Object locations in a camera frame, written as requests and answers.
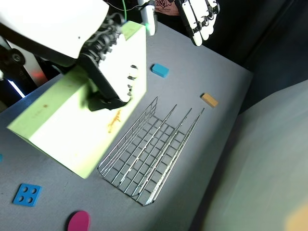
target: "red object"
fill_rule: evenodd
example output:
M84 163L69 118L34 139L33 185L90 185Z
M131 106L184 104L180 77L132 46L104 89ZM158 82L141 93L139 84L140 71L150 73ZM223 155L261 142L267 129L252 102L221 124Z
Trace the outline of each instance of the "red object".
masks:
M89 231L90 215L86 211L76 212L68 223L67 231Z

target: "blue rectangular block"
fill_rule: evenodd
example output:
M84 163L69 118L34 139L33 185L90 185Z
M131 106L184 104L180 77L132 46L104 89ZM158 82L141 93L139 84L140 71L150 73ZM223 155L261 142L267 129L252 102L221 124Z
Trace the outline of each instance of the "blue rectangular block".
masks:
M42 187L32 184L21 184L13 204L33 207L37 202Z
M169 73L169 69L160 64L154 64L152 66L152 72L159 75L160 77L166 78Z

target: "wire rack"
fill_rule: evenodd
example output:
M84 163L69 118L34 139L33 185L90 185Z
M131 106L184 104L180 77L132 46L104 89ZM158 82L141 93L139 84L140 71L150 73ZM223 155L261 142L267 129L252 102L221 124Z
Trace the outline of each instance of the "wire rack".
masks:
M160 119L155 116L156 97L97 168L106 181L143 206L158 197L204 111L183 133L180 127L192 109L174 128L167 120L176 106Z

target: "blue square with four holes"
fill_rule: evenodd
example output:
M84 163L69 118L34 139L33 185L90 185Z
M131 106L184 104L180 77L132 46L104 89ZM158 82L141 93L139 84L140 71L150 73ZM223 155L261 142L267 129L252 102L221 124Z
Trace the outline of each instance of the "blue square with four holes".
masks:
M32 184L21 184L13 204L33 207L37 202L42 187Z

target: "table surface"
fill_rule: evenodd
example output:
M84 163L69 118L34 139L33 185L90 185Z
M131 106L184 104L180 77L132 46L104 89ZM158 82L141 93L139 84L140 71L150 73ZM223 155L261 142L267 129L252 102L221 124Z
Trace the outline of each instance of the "table surface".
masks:
M170 69L166 79L149 70L154 63ZM178 104L169 119L173 126L192 107L182 130L205 107L155 203L142 207L103 180L97 170L82 179L6 128L58 76L0 114L0 230L66 230L68 217L78 210L89 212L91 231L188 230L252 74L206 47L195 47L189 38L162 24L155 36L147 38L147 67L147 93L114 144L156 96L158 117ZM219 101L216 108L200 99L204 92ZM35 207L12 204L21 183L42 186Z

